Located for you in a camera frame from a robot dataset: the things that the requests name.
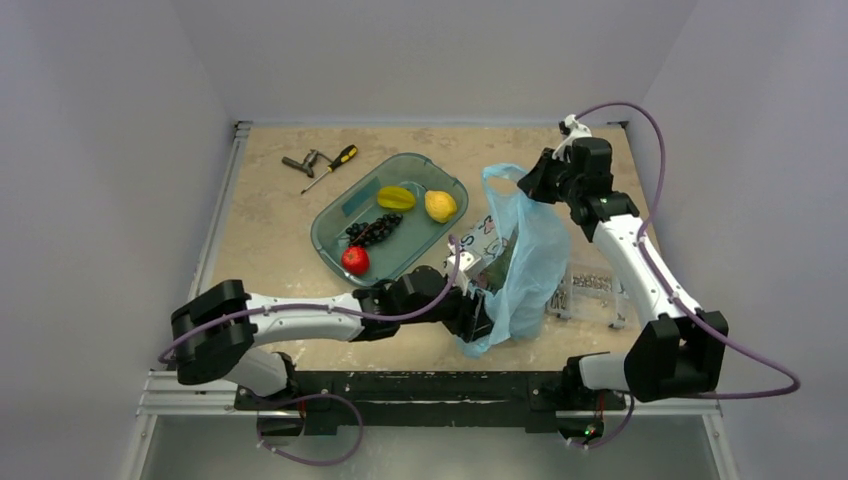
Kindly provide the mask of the light blue plastic bag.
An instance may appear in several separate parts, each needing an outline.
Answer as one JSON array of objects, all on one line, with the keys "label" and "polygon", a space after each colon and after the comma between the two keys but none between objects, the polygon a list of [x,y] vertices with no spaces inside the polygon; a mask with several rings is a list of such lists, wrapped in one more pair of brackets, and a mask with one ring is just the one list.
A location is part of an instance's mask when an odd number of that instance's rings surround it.
[{"label": "light blue plastic bag", "polygon": [[481,311],[493,323],[482,338],[458,342],[472,358],[510,339],[536,337],[566,273],[571,236],[553,206],[531,200],[518,188],[500,192],[489,184],[492,179],[516,184],[526,174],[507,163],[484,168],[487,215],[459,239],[460,248],[476,260],[460,273],[471,292],[483,298]]}]

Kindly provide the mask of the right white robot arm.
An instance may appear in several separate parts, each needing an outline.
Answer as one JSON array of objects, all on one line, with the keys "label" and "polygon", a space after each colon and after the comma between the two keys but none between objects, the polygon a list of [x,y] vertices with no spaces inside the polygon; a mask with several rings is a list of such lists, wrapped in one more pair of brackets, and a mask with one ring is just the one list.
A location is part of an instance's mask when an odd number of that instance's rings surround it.
[{"label": "right white robot arm", "polygon": [[583,137],[560,152],[543,149],[518,182],[533,201],[568,205],[572,221],[609,262],[641,326],[624,354],[570,358],[566,378],[573,389],[629,392],[642,402],[711,392],[720,377],[727,320],[704,310],[670,273],[635,203],[614,190],[611,164],[608,141]]}]

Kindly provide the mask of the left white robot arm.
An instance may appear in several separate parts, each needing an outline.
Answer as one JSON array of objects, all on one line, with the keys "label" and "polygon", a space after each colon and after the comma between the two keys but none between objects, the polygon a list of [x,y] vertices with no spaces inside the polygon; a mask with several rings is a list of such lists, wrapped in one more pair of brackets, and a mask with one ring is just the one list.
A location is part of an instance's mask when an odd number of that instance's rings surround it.
[{"label": "left white robot arm", "polygon": [[464,343],[489,335],[493,321],[485,297],[459,286],[454,275],[424,266],[396,280],[317,299],[248,292],[224,280],[177,308],[172,343],[159,355],[173,364],[183,385],[226,379],[259,397],[295,388],[294,363],[266,344],[296,340],[372,342],[395,336],[403,325],[440,323]]}]

